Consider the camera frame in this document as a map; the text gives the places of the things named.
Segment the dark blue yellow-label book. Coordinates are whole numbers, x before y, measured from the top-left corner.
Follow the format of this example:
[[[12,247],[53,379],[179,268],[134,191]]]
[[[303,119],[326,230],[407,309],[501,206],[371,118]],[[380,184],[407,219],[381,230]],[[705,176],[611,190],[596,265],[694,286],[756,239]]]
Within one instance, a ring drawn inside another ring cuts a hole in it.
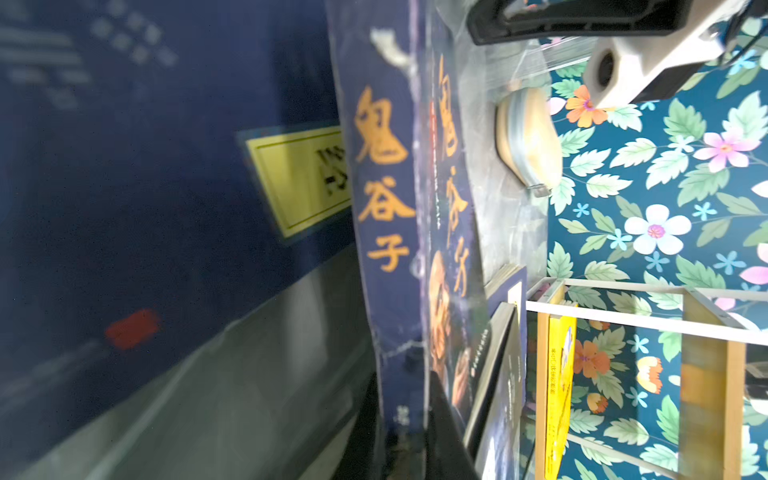
[[[488,314],[492,316],[502,303],[525,308],[527,299],[527,269],[507,264],[499,269],[485,285]]]

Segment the black wolf cover book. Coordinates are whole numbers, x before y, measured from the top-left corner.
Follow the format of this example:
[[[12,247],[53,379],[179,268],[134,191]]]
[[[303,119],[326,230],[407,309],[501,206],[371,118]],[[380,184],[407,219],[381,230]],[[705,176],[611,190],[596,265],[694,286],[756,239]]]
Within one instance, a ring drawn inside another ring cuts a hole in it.
[[[483,351],[476,403],[464,443],[480,479],[518,479],[525,353],[516,305],[499,304],[486,337],[490,343]]]

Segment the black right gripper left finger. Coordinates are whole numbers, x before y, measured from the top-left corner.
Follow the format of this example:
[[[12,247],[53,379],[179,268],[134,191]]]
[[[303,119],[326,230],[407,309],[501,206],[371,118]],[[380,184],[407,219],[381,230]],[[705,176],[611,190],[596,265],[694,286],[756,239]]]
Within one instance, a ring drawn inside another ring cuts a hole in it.
[[[379,382],[371,376],[362,406],[344,451],[345,479],[379,479],[384,447]]]

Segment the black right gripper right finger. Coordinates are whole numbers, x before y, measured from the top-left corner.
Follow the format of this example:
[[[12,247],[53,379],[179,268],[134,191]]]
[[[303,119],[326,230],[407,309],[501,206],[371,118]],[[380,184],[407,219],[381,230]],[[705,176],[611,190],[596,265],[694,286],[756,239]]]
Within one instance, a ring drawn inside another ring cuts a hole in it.
[[[454,409],[440,386],[431,386],[426,433],[428,480],[478,479],[472,460],[463,445],[454,418]]]

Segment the purple old man book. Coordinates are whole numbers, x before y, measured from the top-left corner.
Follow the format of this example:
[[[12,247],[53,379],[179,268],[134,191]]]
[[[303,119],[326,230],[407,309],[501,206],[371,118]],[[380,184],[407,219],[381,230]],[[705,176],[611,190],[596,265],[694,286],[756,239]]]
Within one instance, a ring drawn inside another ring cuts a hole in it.
[[[326,8],[383,417],[422,431],[438,385],[465,431],[490,316],[453,33],[432,1]]]

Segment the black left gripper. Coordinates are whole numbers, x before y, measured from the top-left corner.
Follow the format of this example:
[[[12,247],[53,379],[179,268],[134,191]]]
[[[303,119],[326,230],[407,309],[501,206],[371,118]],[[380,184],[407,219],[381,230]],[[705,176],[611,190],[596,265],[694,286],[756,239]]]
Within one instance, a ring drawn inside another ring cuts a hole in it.
[[[477,45],[548,37],[665,36],[685,26],[690,1],[478,1],[467,30]]]

